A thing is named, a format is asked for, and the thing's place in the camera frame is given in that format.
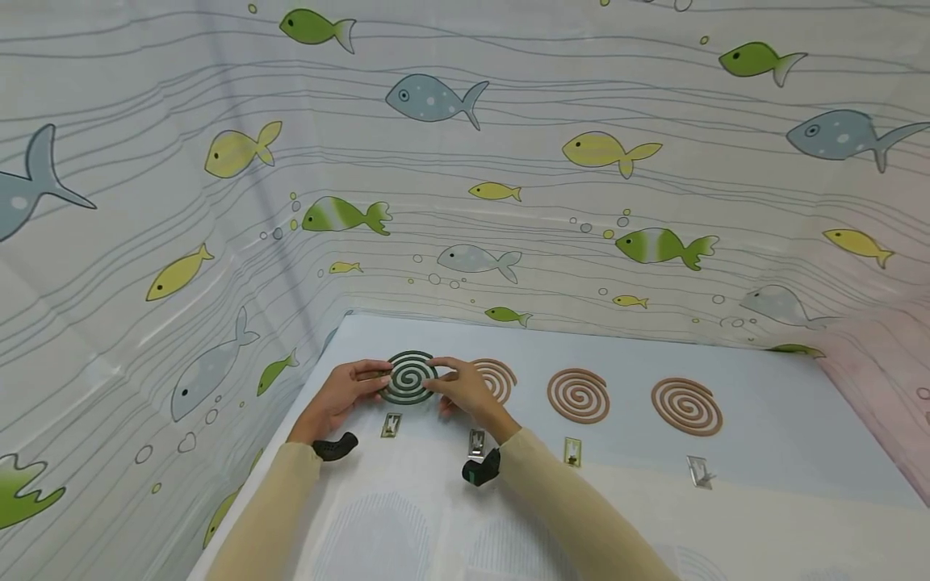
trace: yellow fish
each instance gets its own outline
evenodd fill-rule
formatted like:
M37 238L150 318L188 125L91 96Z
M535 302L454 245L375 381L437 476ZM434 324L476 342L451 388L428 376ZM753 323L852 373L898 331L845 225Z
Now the yellow fish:
M349 264L348 262L333 262L333 266L329 267L330 274L337 274L339 272L348 271L364 272L362 267L359 266L358 262L353 262L352 264Z
M633 295L622 295L620 297L614 297L614 302L621 307L633 307L635 305L640 305L644 309L648 309L648 307L645 305L648 300L648 298L636 298Z
M630 179L633 162L647 159L662 149L661 143L644 143L626 151L614 136L603 131L589 131L573 138L562 148L568 161L582 167L618 164L620 175Z
M508 188L501 183L486 181L485 183L480 183L471 188L468 190L468 193L483 200L503 200L513 196L514 200L522 202L523 200L520 199L520 190L521 188Z
M846 252L861 257L875 258L882 268L884 268L885 261L895 254L891 250L882 249L868 234L858 230L827 230L823 235Z
M268 151L268 146L279 135L280 121L272 121L264 126L259 132L258 141L239 131L222 131L210 143L204 169L217 178L234 178L246 171L256 155L265 165L274 165L274 157Z
M212 259L213 255L206 251L206 243L200 244L197 252L178 258L158 273L145 300L158 300L177 293L193 280L204 260Z

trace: spiral coil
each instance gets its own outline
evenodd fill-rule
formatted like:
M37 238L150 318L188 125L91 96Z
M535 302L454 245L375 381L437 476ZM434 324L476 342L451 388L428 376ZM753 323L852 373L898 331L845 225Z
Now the spiral coil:
M724 426L713 392L691 379L669 377L652 388L652 404L662 419L686 434L706 438Z
M549 403L562 417L596 424L610 412L607 382L587 369L564 369L549 380Z
M391 357L394 368L391 381L380 391L386 402L399 405L422 403L432 397L432 391L423 387L423 381L436 379L438 375L433 367L426 364L432 355L423 351L404 351Z

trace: person's right hand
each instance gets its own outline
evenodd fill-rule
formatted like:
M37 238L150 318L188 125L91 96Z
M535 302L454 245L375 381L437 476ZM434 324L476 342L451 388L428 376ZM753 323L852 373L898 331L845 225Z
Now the person's right hand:
M443 398L439 402L441 416L451 416L455 408L459 408L471 416L479 426L491 432L491 436L498 443L506 442L520 431L520 425L494 397L474 365L454 357L436 357L426 364L454 370L438 379L423 382L423 387L427 390L442 394Z

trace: fish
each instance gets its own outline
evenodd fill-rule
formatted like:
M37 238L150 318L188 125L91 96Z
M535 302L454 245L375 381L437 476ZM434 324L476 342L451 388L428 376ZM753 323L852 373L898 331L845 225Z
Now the fish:
M667 228L646 228L627 234L614 244L620 252L643 264L680 258L686 267L699 271L701 256L712 257L713 245L719 241L716 236L704 236L685 246L678 235Z
M312 232L339 232L365 224L382 236L390 236L391 233L384 230L381 223L393 219L388 214L389 208L387 202L375 202L368 207L366 214L362 214L361 210L342 198L323 196L307 209L300 227Z
M806 345L799 345L797 343L785 343L784 345L778 345L770 349L770 351L777 351L779 353L804 353L815 359L818 357L826 357L823 351L819 349L807 347Z
M641 305L644 309L648 309L646 306L648 301L648 298L637 298L632 295L614 297L614 302L617 303L620 307L634 307L636 305Z
M882 249L871 236L858 230L827 230L823 232L823 235L846 252L861 257L875 258L882 270L884 270L884 263L895 254L891 250Z
M474 128L481 131L478 118L474 116L474 105L488 85L490 83L482 81L465 93L465 99L459 99L455 91L436 77L409 74L391 89L385 100L400 114L427 123L465 113Z
M48 464L34 462L22 468L17 466L19 456L7 454L0 456L0 531L7 527L28 521L43 510L50 508L64 496L62 486L50 495L42 497L42 491L35 489L25 492L30 482L45 471Z
M511 266L523 257L521 252L505 252L500 258L494 258L490 252L471 244L449 246L436 259L436 262L448 269L459 272L500 271L508 281L517 284L517 275Z
M246 331L247 319L246 308L243 307L235 320L235 338L204 351L180 374L171 394L171 417L176 422L181 421L219 387L232 371L242 347L261 338L258 333Z
M259 395L268 390L272 386L274 380L281 375L281 372L285 370L285 367L300 367L300 362L297 360L297 348L295 347L290 354L287 355L281 361L276 361L265 367L265 370L261 372L261 379L259 379Z
M881 137L864 112L835 109L794 127L785 138L799 152L816 157L842 161L862 152L872 152L879 173L888 167L888 150L902 139L930 128L930 123L912 123L892 129Z
M234 129L220 131L210 143L204 169L217 178L235 178L246 171L256 155L265 165L274 166L268 146L281 135L281 126L280 121L270 122L261 129L258 140Z
M97 206L82 195L64 187L55 173L53 144L55 126L43 125L33 133L26 147L26 175L17 176L0 171L0 242L22 228L33 215L39 198L53 195L83 208Z
M346 19L333 23L312 10L297 8L285 14L278 28L302 45L321 45L330 38L336 38L336 42L353 55L352 26L355 22Z
M248 469L248 473L250 475L252 474L252 471L255 469L255 466L259 463L259 459L261 458L261 453L264 451L265 449L261 448L259 452L255 455L255 459L252 460L252 467ZM206 548L206 546L210 544L210 539L213 538L213 535L217 533L217 529L219 529L219 524L223 522L223 519L226 518L226 514L229 513L230 508L233 506L233 502L235 502L235 499L239 496L239 493L242 491L242 487L245 485L246 483L243 482L242 485L239 486L239 488L235 489L234 493L223 498L223 501L219 503L219 506L217 507L216 511L213 513L213 517L210 518L210 523L206 526L206 535L204 535L204 548Z
M348 271L364 272L358 262L353 262L352 264L348 262L333 262L333 265L329 267L330 274L338 274Z
M807 327L813 331L822 331L828 324L840 320L839 317L817 317L810 319L801 300L790 289L781 284L768 284L749 292L739 301L739 306L759 314L796 327Z
M214 256L206 250L206 243L200 244L197 252L178 258L158 273L152 286L149 287L149 294L145 296L145 300L151 302L177 293L193 280L204 260L213 258Z
M806 52L793 52L780 57L771 46L756 42L737 46L718 60L724 70L733 76L756 76L771 71L775 84L784 86L788 71L806 56Z
M508 188L501 183L486 181L485 183L480 183L471 188L468 190L468 193L483 200L504 200L512 197L517 202L522 202L523 200L520 199L520 190L521 188Z
M617 164L620 175L630 179L633 175L633 162L648 159L660 149L661 143L644 143L626 151L614 136L603 131L589 131L571 138L562 147L562 153L568 161L581 167Z

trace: green fish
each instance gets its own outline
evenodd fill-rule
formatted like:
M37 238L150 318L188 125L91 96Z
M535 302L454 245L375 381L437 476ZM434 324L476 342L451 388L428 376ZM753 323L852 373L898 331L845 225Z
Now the green fish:
M291 10L281 19L278 28L302 45L321 45L330 38L336 40L350 54L355 54L352 48L352 26L355 20L340 20L333 24L316 12L307 8Z
M771 71L775 84L784 86L788 71L806 56L806 52L795 52L780 57L766 43L747 43L726 53L719 61L733 76L756 76Z
M485 311L485 315L501 323L513 323L514 321L519 321L520 324L524 326L524 328L526 328L526 322L529 321L529 318L533 316L528 312L520 314L513 309L508 309L507 307L495 307L494 309L488 309Z
M686 267L692 271L699 271L701 255L713 256L713 245L718 241L720 238L716 236L704 236L685 247L678 235L671 230L646 228L627 234L614 244L620 252L643 264L680 258Z
M41 490L24 494L29 483L46 469L47 464L35 462L17 468L17 458L16 454L0 456L0 530L34 517L64 496L63 487L41 500Z
M259 395L268 390L272 386L274 380L281 375L281 372L285 370L285 367L298 367L300 362L297 360L297 348L290 352L287 357L281 361L276 361L270 364L268 367L265 367L265 370L261 372L261 379L259 380Z
M815 359L818 357L826 357L824 352L819 349L807 347L806 345L798 345L797 343L786 343L784 345L778 345L777 347L770 349L770 351L778 351L780 353L804 353Z
M382 236L390 236L391 233L385 231L381 223L393 219L388 214L388 207L387 202L375 202L368 207L367 214L362 214L358 208L341 198L324 196L310 206L300 227L312 232L326 232L349 230L365 224Z

